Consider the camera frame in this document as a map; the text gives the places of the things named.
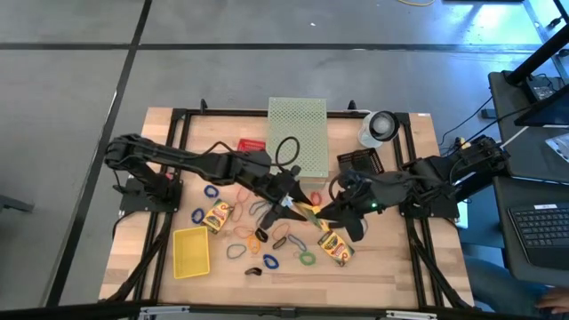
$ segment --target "yellow plastic basket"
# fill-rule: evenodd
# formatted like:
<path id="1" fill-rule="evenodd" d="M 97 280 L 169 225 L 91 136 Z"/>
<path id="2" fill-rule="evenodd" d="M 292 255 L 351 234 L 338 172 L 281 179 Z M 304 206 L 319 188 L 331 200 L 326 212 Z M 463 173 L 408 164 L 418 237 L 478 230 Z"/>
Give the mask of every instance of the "yellow plastic basket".
<path id="1" fill-rule="evenodd" d="M 210 273 L 207 227 L 174 231 L 174 279 Z"/>

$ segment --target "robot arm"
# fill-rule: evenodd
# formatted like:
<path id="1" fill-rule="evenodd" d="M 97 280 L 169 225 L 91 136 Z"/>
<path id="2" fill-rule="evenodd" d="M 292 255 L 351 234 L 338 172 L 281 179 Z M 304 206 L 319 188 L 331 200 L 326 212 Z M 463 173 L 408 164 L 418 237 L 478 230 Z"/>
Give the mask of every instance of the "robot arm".
<path id="1" fill-rule="evenodd" d="M 317 215 L 335 221 L 331 228 L 345 227 L 352 241 L 364 236 L 360 220 L 370 212 L 382 213 L 401 204 L 401 212 L 413 218 L 458 218 L 457 202 L 469 195 L 460 193 L 464 183 L 480 176 L 492 177 L 501 172 L 509 155 L 492 138 L 482 136 L 469 148 L 449 156 L 429 156 L 404 164 L 399 172 L 371 175 L 343 172 L 334 178 L 344 188 Z"/>
<path id="2" fill-rule="evenodd" d="M 311 204 L 296 180 L 301 168 L 294 165 L 290 170 L 283 169 L 273 175 L 269 173 L 271 162 L 265 151 L 195 154 L 157 144 L 137 134 L 117 137 L 108 145 L 105 164 L 109 168 L 128 171 L 143 184 L 144 191 L 150 198 L 158 201 L 174 198 L 174 183 L 165 174 L 152 171 L 146 162 L 194 172 L 217 186 L 234 183 L 244 186 L 273 204 L 261 223 L 262 228 L 270 228 L 275 220 L 281 218 L 306 220 L 281 205 L 288 196 L 294 201 Z"/>

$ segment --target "yellow crayon box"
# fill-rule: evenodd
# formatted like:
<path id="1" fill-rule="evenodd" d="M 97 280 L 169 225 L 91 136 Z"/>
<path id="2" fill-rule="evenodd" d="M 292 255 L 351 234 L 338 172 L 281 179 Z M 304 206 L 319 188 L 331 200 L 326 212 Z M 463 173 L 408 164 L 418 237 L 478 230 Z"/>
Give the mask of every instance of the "yellow crayon box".
<path id="1" fill-rule="evenodd" d="M 221 227 L 225 224 L 225 221 L 229 219 L 232 212 L 233 207 L 218 199 L 215 204 L 213 204 L 212 209 L 210 209 L 205 215 L 205 218 L 202 221 L 202 226 L 206 226 L 208 230 L 217 235 L 221 230 Z"/>
<path id="2" fill-rule="evenodd" d="M 322 249 L 324 249 L 340 267 L 344 267 L 348 260 L 356 253 L 349 244 L 346 244 L 340 236 L 331 230 L 320 238 L 318 244 L 320 244 Z"/>

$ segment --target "concrete floor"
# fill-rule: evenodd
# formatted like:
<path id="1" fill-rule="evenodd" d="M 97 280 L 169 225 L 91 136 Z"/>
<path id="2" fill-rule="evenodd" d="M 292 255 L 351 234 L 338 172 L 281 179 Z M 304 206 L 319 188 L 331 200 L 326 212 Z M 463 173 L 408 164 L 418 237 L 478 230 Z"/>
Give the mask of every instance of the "concrete floor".
<path id="1" fill-rule="evenodd" d="M 0 43 L 130 43 L 142 5 L 3 1 Z M 541 24 L 549 23 L 551 9 L 535 5 Z M 141 41 L 541 42 L 521 4 L 438 0 L 426 8 L 395 0 L 162 0 L 152 4 Z M 0 215 L 0 309 L 41 303 L 125 56 L 122 50 L 0 51 L 0 194 L 36 204 L 30 214 Z M 326 98 L 329 109 L 355 100 L 371 110 L 429 112 L 441 139 L 490 97 L 489 72 L 513 69 L 526 58 L 437 51 L 140 51 L 113 135 L 139 132 L 149 106 L 196 108 L 204 98 L 211 108 L 266 108 L 268 97 L 289 96 Z M 556 75 L 551 63 L 540 72 Z M 486 124 L 475 117 L 451 137 L 469 136 Z M 499 137 L 495 127 L 487 133 Z M 62 304 L 97 299 L 120 200 L 114 183 L 103 168 Z"/>

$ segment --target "keyboard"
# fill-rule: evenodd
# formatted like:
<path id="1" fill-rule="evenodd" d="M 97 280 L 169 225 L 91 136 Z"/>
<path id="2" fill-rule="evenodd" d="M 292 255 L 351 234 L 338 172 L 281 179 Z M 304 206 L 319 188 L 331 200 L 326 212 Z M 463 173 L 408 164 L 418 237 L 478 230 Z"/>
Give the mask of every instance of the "keyboard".
<path id="1" fill-rule="evenodd" d="M 525 205 L 508 213 L 531 264 L 569 270 L 569 203 Z"/>

